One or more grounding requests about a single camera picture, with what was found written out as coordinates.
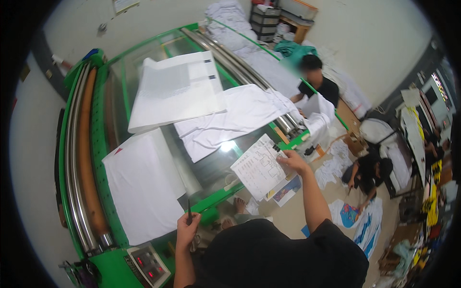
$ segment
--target green cloth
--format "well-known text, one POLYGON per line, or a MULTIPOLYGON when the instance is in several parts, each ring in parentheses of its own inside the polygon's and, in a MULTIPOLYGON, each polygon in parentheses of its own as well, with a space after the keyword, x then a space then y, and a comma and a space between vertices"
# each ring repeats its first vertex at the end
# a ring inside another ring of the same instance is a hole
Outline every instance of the green cloth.
POLYGON ((312 46, 302 46, 293 41, 281 40, 274 47, 274 51, 280 52, 294 67, 298 66, 302 57, 313 54, 318 56, 317 50, 312 46))

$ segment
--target floor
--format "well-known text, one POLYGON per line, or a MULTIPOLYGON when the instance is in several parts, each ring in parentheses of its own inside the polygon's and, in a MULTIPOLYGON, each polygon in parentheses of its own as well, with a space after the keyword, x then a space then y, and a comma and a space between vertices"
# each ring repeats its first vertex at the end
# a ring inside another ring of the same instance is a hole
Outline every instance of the floor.
MULTIPOLYGON (((355 157, 349 153, 349 158, 354 161, 355 157)), ((319 168, 325 160, 331 159, 331 155, 326 154, 320 160, 310 164, 313 171, 319 168)), ((273 200, 268 202, 262 201, 259 206, 260 215, 272 216, 275 226, 292 239, 306 238, 301 232, 301 228, 306 225, 304 218, 304 206, 302 202, 301 190, 296 193, 284 206, 279 207, 273 200)), ((352 190, 347 196, 348 189, 341 184, 341 180, 337 178, 336 183, 329 182, 325 189, 322 190, 327 203, 332 203, 336 199, 342 199, 344 202, 358 206, 366 198, 359 190, 352 190)), ((378 239, 377 246, 370 258, 370 266, 366 281, 363 285, 364 288, 371 287, 379 277, 378 259, 381 257, 384 247, 389 243, 395 228, 398 224, 398 203, 399 199, 390 200, 387 188, 381 185, 377 190, 378 197, 383 200, 383 221, 381 226, 381 234, 378 239)), ((243 189, 237 193, 237 196, 248 201, 251 198, 250 193, 243 189)), ((349 238, 355 234, 355 229, 346 229, 340 227, 341 231, 349 238)))

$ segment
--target green machine frame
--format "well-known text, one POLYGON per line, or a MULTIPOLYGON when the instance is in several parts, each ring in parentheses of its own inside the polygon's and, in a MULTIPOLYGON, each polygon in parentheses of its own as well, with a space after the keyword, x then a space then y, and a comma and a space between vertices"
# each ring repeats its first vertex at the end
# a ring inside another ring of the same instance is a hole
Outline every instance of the green machine frame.
MULTIPOLYGON (((197 30, 199 28, 198 23, 186 25, 176 29, 172 29, 165 33, 159 34, 153 38, 147 39, 132 48, 126 50, 120 55, 114 57, 113 59, 104 63, 104 55, 101 50, 98 50, 96 53, 87 57, 85 60, 77 63, 71 71, 67 74, 65 78, 65 84, 71 88, 69 99, 67 101, 64 119, 61 128, 61 138, 59 140, 59 185, 62 196, 63 208, 65 212, 66 222, 70 231, 70 235, 75 247, 75 250, 80 259, 87 258, 88 256, 83 251, 81 244, 79 242, 79 237, 77 236, 76 227, 71 218, 71 211, 69 207, 69 201, 67 198, 67 187, 65 183, 65 170, 64 170, 64 145, 65 145, 65 131, 68 122, 68 111, 72 101, 72 96, 74 94, 75 88, 77 86, 77 79, 82 73, 83 65, 85 63, 90 63, 92 66, 98 68, 94 94, 92 99, 92 112, 91 112, 91 128, 90 128, 90 141, 92 147, 92 157, 93 157, 93 169, 95 176, 95 184, 97 186, 99 199, 105 212, 107 222, 111 228, 113 235, 114 248, 104 251, 103 253, 89 257, 89 260, 93 262, 99 269, 101 274, 100 282, 98 283, 100 287, 142 287, 142 284, 138 281, 131 268, 127 265, 124 257, 128 256, 127 248, 131 246, 128 243, 127 236, 124 232, 124 229, 120 223, 120 220, 117 216, 116 208, 112 200, 112 195, 109 190, 109 185, 107 183, 106 171, 104 165, 102 164, 102 159, 110 153, 110 148, 106 140, 106 128, 104 124, 105 116, 105 83, 108 78, 109 67, 117 61, 121 63, 121 90, 123 95, 123 106, 124 106, 124 117, 123 121, 126 123, 130 120, 131 113, 131 100, 128 95, 128 88, 126 83, 126 71, 124 58, 130 52, 135 51, 136 49, 149 44, 155 40, 159 40, 161 37, 168 35, 170 33, 178 33, 183 37, 195 50, 196 52, 203 51, 196 43, 190 40, 185 34, 180 32, 181 28, 186 28, 190 31, 197 30)), ((165 53, 167 57, 173 57, 172 53, 165 47, 165 53)), ((236 81, 223 67, 221 64, 216 63, 217 70, 220 74, 221 81, 225 79, 230 83, 231 86, 236 87, 241 85, 236 81)), ((274 130, 277 126, 274 122, 268 124, 268 126, 274 130)), ((309 136, 309 131, 304 131, 301 135, 293 139, 289 144, 285 144, 280 138, 278 138, 279 147, 282 150, 293 149, 297 145, 305 141, 309 136)), ((242 151, 236 147, 234 151, 238 157, 242 155, 242 151)), ((237 191, 244 188, 242 183, 238 183, 230 189, 220 189, 205 199, 199 201, 197 204, 191 207, 191 210, 194 212, 199 212, 202 214, 201 224, 209 225, 216 219, 218 219, 219 214, 216 210, 216 206, 231 197, 237 191)), ((161 260, 165 263, 168 269, 171 272, 171 275, 175 273, 175 264, 174 264, 174 255, 172 247, 176 243, 176 232, 169 233, 163 237, 154 239, 151 241, 152 246, 159 254, 161 260)))

